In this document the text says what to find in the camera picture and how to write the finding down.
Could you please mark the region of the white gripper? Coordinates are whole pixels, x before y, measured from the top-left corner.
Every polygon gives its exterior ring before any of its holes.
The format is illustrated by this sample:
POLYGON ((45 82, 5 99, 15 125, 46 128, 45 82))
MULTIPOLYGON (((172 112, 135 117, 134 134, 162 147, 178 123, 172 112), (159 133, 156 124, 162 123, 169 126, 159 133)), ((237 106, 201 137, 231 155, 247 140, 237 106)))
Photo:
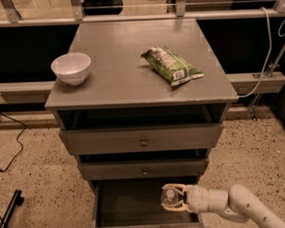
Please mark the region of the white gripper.
POLYGON ((209 189, 201 186, 184 185, 180 183, 170 183, 162 188, 167 195, 186 194, 186 201, 179 201, 175 204, 161 206, 169 212, 183 212, 199 214, 209 211, 209 189))

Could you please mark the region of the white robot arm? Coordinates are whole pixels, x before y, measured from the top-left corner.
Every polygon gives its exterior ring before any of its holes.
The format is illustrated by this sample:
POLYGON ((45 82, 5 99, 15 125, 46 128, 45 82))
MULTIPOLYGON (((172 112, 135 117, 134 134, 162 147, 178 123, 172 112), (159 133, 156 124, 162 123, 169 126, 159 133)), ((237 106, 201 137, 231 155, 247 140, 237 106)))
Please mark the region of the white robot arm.
POLYGON ((243 185, 214 190, 198 185, 164 185, 160 205, 166 211, 191 214, 215 213, 222 219, 245 223, 253 220, 260 228, 285 228, 285 221, 243 185))

